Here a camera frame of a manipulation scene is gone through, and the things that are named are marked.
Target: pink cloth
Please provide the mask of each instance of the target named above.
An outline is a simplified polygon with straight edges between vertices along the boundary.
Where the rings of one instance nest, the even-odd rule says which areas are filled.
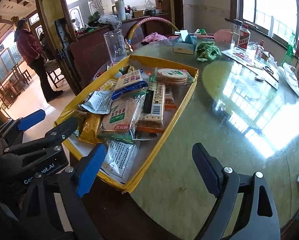
[[[161,35],[161,34],[152,33],[152,34],[148,35],[146,38],[144,38],[142,40],[142,42],[151,43],[151,42],[162,41],[162,40],[167,40],[167,38],[165,36]]]

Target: black pants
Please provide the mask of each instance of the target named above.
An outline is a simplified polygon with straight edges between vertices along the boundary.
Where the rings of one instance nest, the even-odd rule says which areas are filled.
[[[44,97],[48,100],[52,97],[54,90],[51,88],[51,85],[48,82],[47,73],[45,71],[44,60],[42,56],[40,56],[38,59],[35,59],[31,64],[29,64],[29,67],[33,69],[39,76]]]

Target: red jacket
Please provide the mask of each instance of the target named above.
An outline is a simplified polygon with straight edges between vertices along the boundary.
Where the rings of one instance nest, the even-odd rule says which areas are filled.
[[[26,29],[20,29],[16,41],[17,49],[26,61],[27,65],[31,64],[37,56],[42,53],[40,46],[37,44],[34,35]]]

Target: white packet with text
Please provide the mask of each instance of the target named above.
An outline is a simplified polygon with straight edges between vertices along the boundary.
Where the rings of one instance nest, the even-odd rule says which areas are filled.
[[[117,140],[108,140],[108,151],[101,171],[117,182],[126,184],[139,149],[139,142],[128,144]]]
[[[113,91],[95,91],[88,101],[79,107],[93,114],[108,114],[113,102],[112,94]]]

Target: green glass bottle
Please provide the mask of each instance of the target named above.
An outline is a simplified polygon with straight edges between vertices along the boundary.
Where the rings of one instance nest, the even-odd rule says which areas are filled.
[[[288,41],[288,50],[286,51],[280,66],[283,67],[283,64],[285,62],[289,65],[292,65],[292,61],[295,56],[295,52],[296,52],[296,40],[295,40],[295,33],[293,31],[292,35]]]

